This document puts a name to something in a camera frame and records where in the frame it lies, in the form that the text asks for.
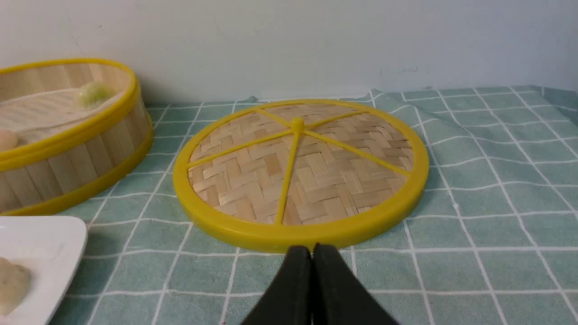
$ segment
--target yellow plastic spoke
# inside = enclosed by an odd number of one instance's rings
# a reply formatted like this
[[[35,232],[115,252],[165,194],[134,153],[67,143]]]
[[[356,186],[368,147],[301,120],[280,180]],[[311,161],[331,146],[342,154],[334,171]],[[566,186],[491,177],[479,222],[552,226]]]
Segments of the yellow plastic spoke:
[[[269,141],[269,140],[281,138],[282,136],[288,135],[288,134],[290,134],[290,133],[292,133],[291,130],[285,130],[285,131],[281,131],[281,132],[278,132],[278,133],[275,133],[275,134],[272,134],[272,135],[265,136],[265,137],[263,137],[263,138],[259,138],[259,139],[255,139],[255,140],[251,140],[251,141],[245,142],[245,143],[240,144],[240,145],[238,145],[238,146],[230,147],[229,149],[225,149],[225,150],[223,150],[223,151],[221,151],[221,152],[218,152],[218,153],[216,153],[216,154],[211,154],[211,155],[209,155],[209,156],[206,156],[205,158],[197,159],[197,160],[195,160],[195,161],[193,161],[193,162],[188,163],[188,164],[187,164],[187,169],[189,169],[189,168],[191,168],[191,167],[195,167],[195,166],[201,165],[201,164],[203,164],[203,163],[206,163],[206,162],[209,161],[209,160],[213,160],[213,159],[215,159],[215,158],[219,158],[219,157],[221,157],[221,156],[224,156],[224,155],[226,155],[226,154],[232,153],[232,152],[237,151],[237,150],[239,150],[239,149],[243,149],[243,148],[246,148],[246,147],[249,147],[249,146],[252,146],[252,145],[257,145],[257,144],[262,143],[262,142],[265,142],[265,141]]]
[[[305,126],[305,128],[308,129],[308,130],[312,130],[312,129],[314,129],[314,128],[320,126],[320,125],[323,125],[323,124],[325,124],[325,123],[333,122],[333,121],[335,121],[335,120],[339,120],[339,119],[343,119],[343,118],[345,118],[345,117],[354,116],[354,115],[363,114],[363,113],[365,113],[365,111],[363,111],[363,110],[361,110],[361,109],[360,109],[360,110],[355,110],[355,111],[353,111],[353,112],[349,112],[349,113],[345,113],[345,114],[341,114],[341,115],[332,116],[332,117],[329,117],[329,118],[327,118],[327,119],[324,119],[324,120],[321,120],[321,121],[317,121],[317,122],[315,122],[315,123],[308,124],[308,125]]]
[[[287,121],[286,119],[282,119],[281,117],[279,117],[273,113],[269,113],[264,109],[259,108],[259,109],[256,109],[255,112],[263,114],[263,115],[269,117],[270,119],[272,119],[273,121],[278,122],[278,123],[280,123],[286,127],[291,127],[291,123],[289,121]]]
[[[315,132],[312,132],[312,131],[309,131],[309,130],[305,130],[303,133],[306,134],[306,135],[308,135],[308,136],[312,136],[312,137],[314,137],[314,138],[316,138],[316,139],[319,139],[319,140],[321,140],[321,141],[325,141],[325,142],[327,142],[327,143],[331,143],[332,145],[335,145],[335,146],[344,148],[345,150],[349,150],[349,151],[351,151],[351,152],[353,152],[353,153],[357,153],[357,154],[360,155],[361,157],[367,158],[367,159],[373,161],[374,163],[380,164],[380,165],[382,165],[383,167],[386,167],[386,168],[389,168],[389,169],[393,170],[394,172],[403,174],[403,175],[405,175],[405,176],[409,176],[409,175],[411,174],[410,172],[408,172],[408,171],[405,170],[405,169],[402,169],[402,168],[400,168],[400,167],[397,167],[397,166],[395,166],[395,165],[392,165],[392,164],[390,164],[390,163],[388,163],[388,162],[386,162],[386,161],[384,161],[384,160],[381,160],[381,159],[379,159],[379,158],[377,158],[377,157],[375,157],[375,156],[373,156],[373,155],[371,155],[371,154],[368,154],[367,152],[361,151],[361,150],[357,149],[356,147],[350,146],[350,145],[348,145],[348,144],[346,144],[346,143],[343,143],[343,142],[341,142],[341,141],[338,141],[338,140],[329,138],[329,137],[327,137],[327,136],[324,136],[324,135],[321,135],[321,134],[319,134],[319,133],[315,133]]]
[[[287,162],[287,170],[285,170],[285,178],[283,179],[283,187],[281,188],[281,197],[279,198],[279,206],[277,207],[277,216],[275,217],[275,224],[283,223],[283,216],[285,214],[285,204],[287,203],[287,196],[289,195],[289,185],[291,184],[291,174],[293,173],[293,164],[297,156],[297,147],[299,145],[299,138],[301,132],[293,133],[293,143],[291,144],[291,151],[289,152],[289,161]]]

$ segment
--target yellow plastic ring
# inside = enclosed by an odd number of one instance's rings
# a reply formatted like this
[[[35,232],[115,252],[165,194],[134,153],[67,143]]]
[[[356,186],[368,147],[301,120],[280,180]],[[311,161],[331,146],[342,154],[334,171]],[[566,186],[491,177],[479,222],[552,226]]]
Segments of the yellow plastic ring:
[[[259,224],[237,219],[212,208],[196,194],[188,181],[189,159],[194,149],[209,133],[247,113],[296,104],[346,106],[379,116],[390,123],[406,137],[413,149],[414,166],[411,173],[408,173],[406,184],[391,198],[371,210],[346,219],[305,226]],[[253,109],[242,110],[201,130],[185,145],[177,157],[173,171],[173,183],[176,194],[189,218],[209,235],[246,249],[284,253],[292,245],[304,245],[312,249],[318,242],[335,245],[339,248],[350,246],[391,229],[417,205],[425,186],[428,171],[428,155],[424,144],[409,126],[396,117],[357,103],[330,99],[298,99],[273,102]]]

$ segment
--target bamboo steamer lid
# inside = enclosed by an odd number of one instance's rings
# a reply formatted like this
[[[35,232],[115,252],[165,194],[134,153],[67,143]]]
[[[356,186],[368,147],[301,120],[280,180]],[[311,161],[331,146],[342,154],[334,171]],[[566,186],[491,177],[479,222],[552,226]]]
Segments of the bamboo steamer lid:
[[[349,102],[275,102],[206,127],[179,154],[173,181],[190,218],[248,249],[343,247],[399,223],[428,173],[420,138]]]

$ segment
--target black tongs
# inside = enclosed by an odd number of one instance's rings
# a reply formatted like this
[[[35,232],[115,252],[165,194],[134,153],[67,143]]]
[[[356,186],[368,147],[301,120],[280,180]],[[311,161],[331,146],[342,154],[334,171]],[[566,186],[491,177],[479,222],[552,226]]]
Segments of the black tongs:
[[[292,246],[242,325],[399,325],[351,273],[339,251]]]

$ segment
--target white plate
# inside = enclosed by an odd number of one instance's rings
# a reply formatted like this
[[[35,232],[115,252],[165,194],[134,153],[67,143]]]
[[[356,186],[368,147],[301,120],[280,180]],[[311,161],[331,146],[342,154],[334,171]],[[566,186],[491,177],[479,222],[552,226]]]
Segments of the white plate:
[[[76,272],[87,231],[75,217],[0,217],[0,257],[32,272],[26,298],[0,324],[43,325],[56,311]]]

